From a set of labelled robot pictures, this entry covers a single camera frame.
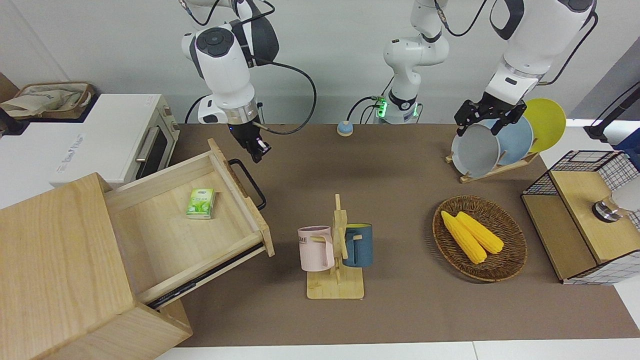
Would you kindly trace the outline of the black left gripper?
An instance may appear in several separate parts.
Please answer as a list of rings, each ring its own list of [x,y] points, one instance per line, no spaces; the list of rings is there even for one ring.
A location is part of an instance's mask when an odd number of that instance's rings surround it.
[[[454,115],[458,127],[456,134],[462,137],[471,125],[485,119],[496,119],[491,127],[491,134],[498,136],[506,125],[519,121],[526,109],[527,105],[523,100],[509,104],[493,95],[483,95],[478,101],[464,100]]]

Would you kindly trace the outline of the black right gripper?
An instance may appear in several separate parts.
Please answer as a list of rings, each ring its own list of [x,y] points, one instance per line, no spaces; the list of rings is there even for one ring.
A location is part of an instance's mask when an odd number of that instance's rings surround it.
[[[231,134],[242,148],[249,148],[249,154],[255,164],[258,164],[263,159],[263,155],[272,149],[268,142],[263,141],[260,127],[256,126],[254,121],[231,124]]]

